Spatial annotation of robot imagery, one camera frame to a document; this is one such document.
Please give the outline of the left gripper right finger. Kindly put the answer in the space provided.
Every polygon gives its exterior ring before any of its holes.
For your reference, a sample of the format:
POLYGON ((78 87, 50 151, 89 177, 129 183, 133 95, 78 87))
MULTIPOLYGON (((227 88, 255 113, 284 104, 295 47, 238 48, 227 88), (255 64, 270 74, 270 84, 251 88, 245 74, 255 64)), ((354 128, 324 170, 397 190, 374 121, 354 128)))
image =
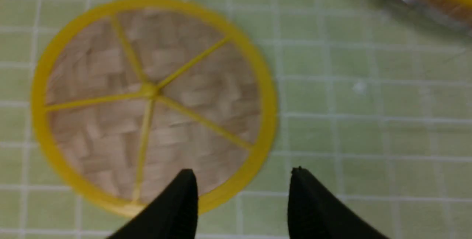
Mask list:
POLYGON ((290 239, 386 239, 300 166, 291 171, 288 232, 290 239))

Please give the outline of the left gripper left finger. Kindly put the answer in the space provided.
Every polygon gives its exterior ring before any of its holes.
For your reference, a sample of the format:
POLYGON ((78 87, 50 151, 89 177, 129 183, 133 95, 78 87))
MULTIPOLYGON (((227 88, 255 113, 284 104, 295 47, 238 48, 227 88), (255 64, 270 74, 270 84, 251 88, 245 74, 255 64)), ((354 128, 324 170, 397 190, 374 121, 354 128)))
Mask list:
POLYGON ((109 239, 194 239, 198 223, 198 187, 191 169, 174 180, 109 239))

